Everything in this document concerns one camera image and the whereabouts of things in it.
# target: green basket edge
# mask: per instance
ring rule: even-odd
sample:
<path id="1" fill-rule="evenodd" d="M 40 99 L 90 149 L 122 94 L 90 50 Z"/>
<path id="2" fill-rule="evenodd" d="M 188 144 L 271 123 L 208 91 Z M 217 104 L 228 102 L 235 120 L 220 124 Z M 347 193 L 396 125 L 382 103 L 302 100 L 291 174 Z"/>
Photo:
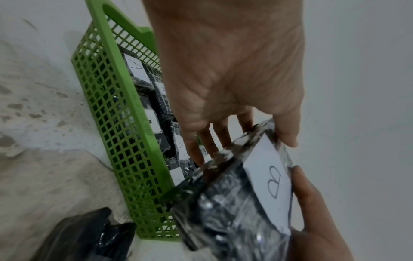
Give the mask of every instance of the green basket edge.
<path id="1" fill-rule="evenodd" d="M 135 87 L 130 79 L 130 75 L 128 73 L 127 67 L 122 59 L 120 50 L 116 44 L 116 41 L 112 35 L 111 28 L 108 25 L 105 15 L 110 14 L 109 16 L 117 21 L 118 24 L 122 24 L 123 28 L 127 28 L 130 35 L 134 38 L 138 39 L 146 48 L 151 50 L 154 54 L 156 54 L 156 46 L 155 46 L 155 39 L 153 31 L 149 27 L 138 27 L 134 25 L 134 23 L 120 10 L 118 9 L 115 4 L 113 4 L 110 0 L 85 0 L 86 5 L 89 9 L 89 12 L 92 17 L 92 22 L 96 27 L 99 36 L 101 37 L 101 41 L 105 47 L 105 51 L 109 56 L 111 63 L 114 64 L 113 68 L 115 74 L 119 75 L 119 82 L 123 84 L 125 93 L 125 98 L 128 104 L 130 104 L 129 108 L 131 110 L 131 115 L 135 119 L 139 119 L 136 122 L 136 127 L 139 133 L 143 133 L 144 135 L 140 135 L 142 137 L 142 142 L 144 142 L 145 147 L 147 147 L 147 151 L 152 156 L 156 156 L 154 159 L 151 158 L 153 162 L 152 166 L 158 176 L 161 178 L 158 179 L 160 183 L 160 187 L 163 190 L 163 194 L 167 191 L 172 189 L 175 185 L 173 184 L 172 178 L 170 176 L 169 170 L 163 158 L 162 152 L 157 144 L 156 138 L 152 132 L 152 129 L 149 125 L 147 120 L 144 108 L 140 102 L 138 94 L 135 90 Z M 74 63 L 74 57 L 76 56 L 76 52 L 79 49 L 78 46 L 75 50 L 75 53 L 72 56 L 72 63 Z M 89 100 L 87 101 L 89 107 L 91 108 L 91 104 Z M 100 128 L 97 128 L 101 138 L 102 132 Z M 107 147 L 106 143 L 104 143 L 105 149 L 108 152 L 109 148 Z M 123 197 L 125 198 L 126 194 L 124 193 L 123 189 L 121 189 Z M 147 238 L 142 237 L 141 239 L 146 240 L 156 240 L 156 241 L 172 241 L 176 242 L 179 241 L 179 238 Z"/>

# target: hand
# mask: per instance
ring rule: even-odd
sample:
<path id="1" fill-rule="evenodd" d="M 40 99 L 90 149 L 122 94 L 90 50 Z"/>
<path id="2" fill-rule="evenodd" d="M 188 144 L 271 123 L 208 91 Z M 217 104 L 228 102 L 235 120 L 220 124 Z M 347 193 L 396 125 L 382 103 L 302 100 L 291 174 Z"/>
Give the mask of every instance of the hand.
<path id="1" fill-rule="evenodd" d="M 253 107 L 273 115 L 278 137 L 296 147 L 304 36 L 302 0 L 144 0 L 163 82 L 188 154 L 203 164 L 231 143 L 228 116 L 243 131 Z"/>
<path id="2" fill-rule="evenodd" d="M 304 218 L 304 230 L 292 231 L 292 261 L 352 261 L 350 249 L 337 230 L 320 192 L 293 168 L 293 189 Z"/>

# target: finger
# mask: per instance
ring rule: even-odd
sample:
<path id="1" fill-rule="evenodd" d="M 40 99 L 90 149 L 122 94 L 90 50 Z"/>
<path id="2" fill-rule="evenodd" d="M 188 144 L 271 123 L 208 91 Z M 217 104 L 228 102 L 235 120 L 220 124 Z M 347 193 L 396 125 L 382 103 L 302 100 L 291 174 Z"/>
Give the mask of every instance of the finger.
<path id="1" fill-rule="evenodd" d="M 293 168 L 293 190 L 304 219 L 304 230 L 325 238 L 339 235 L 320 192 L 305 177 L 299 166 Z"/>
<path id="2" fill-rule="evenodd" d="M 197 135 L 201 140 L 202 145 L 205 147 L 206 152 L 208 152 L 211 157 L 214 157 L 215 153 L 218 152 L 218 148 L 212 139 L 210 125 L 208 124 L 203 130 L 197 132 Z"/>
<path id="3" fill-rule="evenodd" d="M 296 106 L 291 111 L 273 115 L 277 137 L 289 147 L 297 147 L 297 136 L 300 131 L 301 107 Z"/>
<path id="4" fill-rule="evenodd" d="M 186 132 L 181 130 L 182 138 L 189 157 L 199 166 L 204 163 L 201 150 L 198 147 L 197 136 L 195 132 Z"/>
<path id="5" fill-rule="evenodd" d="M 231 136 L 228 130 L 228 118 L 217 123 L 213 123 L 214 131 L 218 136 L 219 141 L 223 148 L 228 147 L 231 144 Z"/>
<path id="6" fill-rule="evenodd" d="M 237 118 L 238 118 L 238 122 L 241 125 L 242 132 L 247 132 L 254 125 L 254 121 L 253 121 L 254 112 L 253 112 L 253 110 L 248 111 L 248 112 L 243 113 L 243 114 L 239 114 L 239 115 L 237 115 Z"/>

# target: basket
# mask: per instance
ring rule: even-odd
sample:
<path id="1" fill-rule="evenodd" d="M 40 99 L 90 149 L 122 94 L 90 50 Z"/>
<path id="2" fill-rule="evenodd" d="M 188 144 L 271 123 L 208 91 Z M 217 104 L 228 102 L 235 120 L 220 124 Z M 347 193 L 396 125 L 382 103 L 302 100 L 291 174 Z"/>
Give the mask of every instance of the basket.
<path id="1" fill-rule="evenodd" d="M 159 202 L 173 181 L 117 46 L 160 71 L 153 33 L 135 26 L 109 0 L 86 4 L 92 22 L 71 59 L 77 77 L 138 236 L 176 241 L 172 216 Z"/>

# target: white wall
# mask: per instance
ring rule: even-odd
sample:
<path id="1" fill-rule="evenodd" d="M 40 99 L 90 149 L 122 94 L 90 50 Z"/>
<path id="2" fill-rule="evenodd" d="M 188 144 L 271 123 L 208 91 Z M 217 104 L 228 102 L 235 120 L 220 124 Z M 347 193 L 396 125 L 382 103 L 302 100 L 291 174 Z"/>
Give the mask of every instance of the white wall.
<path id="1" fill-rule="evenodd" d="M 148 25 L 138 0 L 115 3 L 138 25 Z M 290 152 L 294 162 L 303 167 L 321 190 L 356 260 L 411 259 L 413 204 L 408 194 L 413 183 L 413 138 L 410 137 L 413 115 L 409 113 L 413 111 L 411 13 L 410 0 L 305 2 L 306 97 L 299 148 Z M 89 22 L 83 0 L 0 3 L 0 39 L 14 46 L 14 55 L 1 49 L 2 70 L 9 70 L 10 64 L 17 63 L 25 66 L 29 75 L 23 80 L 0 79 L 2 85 L 18 90 L 16 95 L 2 98 L 1 114 L 13 113 L 12 119 L 0 125 L 2 132 L 31 147 L 59 149 L 57 136 L 53 136 L 49 126 L 29 117 L 18 119 L 4 103 L 24 95 L 49 93 L 31 86 L 42 81 L 61 88 L 71 98 L 53 106 L 50 100 L 43 100 L 50 110 L 58 111 L 58 116 L 50 112 L 43 118 L 53 125 L 64 120 L 77 131 L 77 136 L 63 132 L 66 138 L 70 137 L 66 141 L 70 144 L 68 148 L 88 149 L 104 158 L 96 130 L 86 124 L 92 120 L 90 113 L 79 105 L 83 98 L 76 97 L 75 92 L 81 89 L 69 61 Z M 71 112 L 66 112 L 67 106 L 76 111 L 73 119 Z M 34 108 L 25 107 L 24 112 L 28 115 Z M 256 115 L 257 122 L 264 118 L 263 114 Z M 33 127 L 28 127 L 33 123 L 39 132 L 48 134 L 46 138 L 40 140 Z M 240 128 L 235 119 L 230 123 L 235 138 Z M 25 130 L 23 133 L 17 131 L 21 128 Z M 72 142 L 79 139 L 80 144 Z M 294 211 L 293 224 L 300 228 L 302 220 L 296 204 Z M 159 249 L 163 249 L 158 246 L 156 243 L 141 246 L 139 258 L 158 260 L 162 252 Z M 172 248 L 175 249 L 172 256 L 179 258 L 178 246 Z"/>

